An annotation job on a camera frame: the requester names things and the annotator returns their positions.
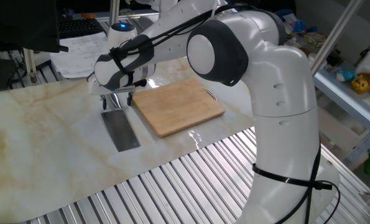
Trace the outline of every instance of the keyboard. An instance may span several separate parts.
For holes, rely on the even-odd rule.
[[[59,39],[81,37],[103,31],[96,19],[76,19],[58,22]]]

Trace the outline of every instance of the desk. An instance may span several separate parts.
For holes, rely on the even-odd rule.
[[[44,74],[47,80],[53,78],[51,71],[44,70]],[[233,223],[252,185],[255,139],[254,129],[247,128],[21,224]],[[370,191],[368,187],[325,147],[322,155],[334,163],[341,176],[342,198],[332,223],[370,223],[370,208],[358,196],[362,190]],[[315,223],[323,223],[335,203],[336,198]]]

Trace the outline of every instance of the marble-pattern mat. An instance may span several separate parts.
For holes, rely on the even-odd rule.
[[[196,78],[226,112],[166,138],[124,107],[141,147],[118,152],[84,80],[0,92],[0,223],[23,222],[253,126],[244,83],[202,80],[182,58],[157,65],[146,88]],[[119,95],[123,104],[126,94]]]

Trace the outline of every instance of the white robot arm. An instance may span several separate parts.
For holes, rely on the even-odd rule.
[[[316,180],[338,185],[339,174],[320,158],[307,58],[299,49],[282,46],[284,28],[274,14],[257,9],[222,13],[231,8],[227,4],[207,20],[214,4],[180,1],[141,35],[102,55],[90,86],[120,89],[152,75],[133,71],[185,56],[202,78],[228,86],[242,80],[252,98],[258,147],[251,194],[236,223],[313,223],[336,192]],[[202,20],[178,32],[194,18]]]

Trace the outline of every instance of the metal spatula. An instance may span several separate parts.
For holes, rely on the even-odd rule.
[[[106,95],[106,97],[107,100],[111,100],[114,111],[104,112],[101,115],[117,150],[123,152],[141,146],[129,124],[117,95],[110,94]]]

